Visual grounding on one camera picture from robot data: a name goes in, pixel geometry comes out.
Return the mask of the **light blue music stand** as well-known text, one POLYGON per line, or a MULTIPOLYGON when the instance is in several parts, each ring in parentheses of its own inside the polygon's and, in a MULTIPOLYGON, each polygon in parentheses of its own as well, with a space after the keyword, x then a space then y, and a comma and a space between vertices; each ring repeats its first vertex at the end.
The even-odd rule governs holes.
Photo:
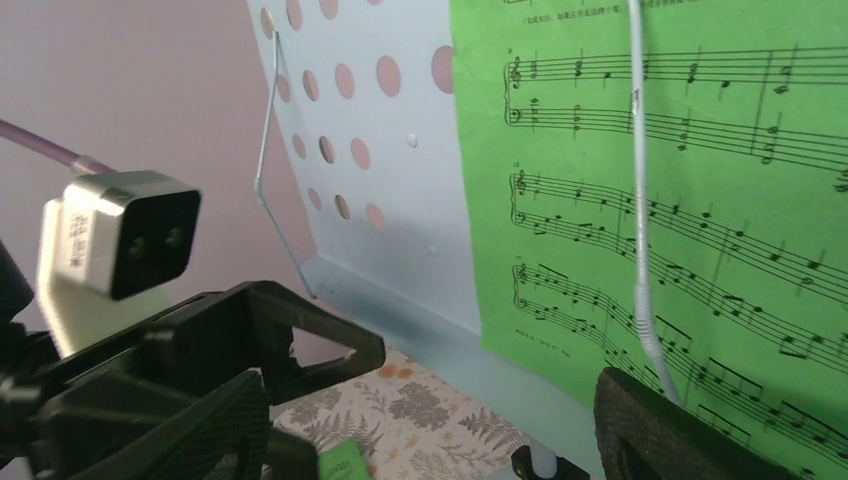
POLYGON ((610 101, 635 51, 693 45, 716 1, 252 1, 270 96, 316 245, 310 294, 593 473, 602 370, 661 398, 629 266, 514 230, 538 170, 634 186, 629 135, 543 133, 510 103, 610 101))

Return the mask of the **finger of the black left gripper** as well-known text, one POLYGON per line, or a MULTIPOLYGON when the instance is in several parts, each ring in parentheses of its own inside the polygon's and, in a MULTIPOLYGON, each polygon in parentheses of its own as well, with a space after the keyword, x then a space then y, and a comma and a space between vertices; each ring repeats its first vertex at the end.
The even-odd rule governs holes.
POLYGON ((383 366, 381 336, 332 315, 273 281, 204 292, 152 314, 81 352, 43 368, 57 391, 114 367, 202 397, 251 368, 261 371, 272 405, 343 383, 383 366), (294 330, 352 349, 352 355, 301 366, 290 353, 294 330))

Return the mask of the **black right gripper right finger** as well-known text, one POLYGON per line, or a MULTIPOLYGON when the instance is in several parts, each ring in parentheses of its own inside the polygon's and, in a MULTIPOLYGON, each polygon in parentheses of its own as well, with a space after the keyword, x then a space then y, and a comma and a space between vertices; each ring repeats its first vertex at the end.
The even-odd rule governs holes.
POLYGON ((601 371, 593 412, 597 447, 608 479, 798 477, 737 444, 616 367, 601 371))

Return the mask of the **green sheet music page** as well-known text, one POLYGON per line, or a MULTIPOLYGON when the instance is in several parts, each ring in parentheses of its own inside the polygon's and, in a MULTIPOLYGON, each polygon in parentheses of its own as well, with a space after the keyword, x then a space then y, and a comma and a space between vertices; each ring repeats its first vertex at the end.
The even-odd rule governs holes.
MULTIPOLYGON (((804 479, 847 475, 847 5, 645 1, 649 271, 687 410, 804 479)), ((485 349, 590 404, 638 338, 623 1, 454 1, 485 349)))
POLYGON ((371 480, 366 459, 353 438, 320 453, 318 467, 320 480, 371 480))

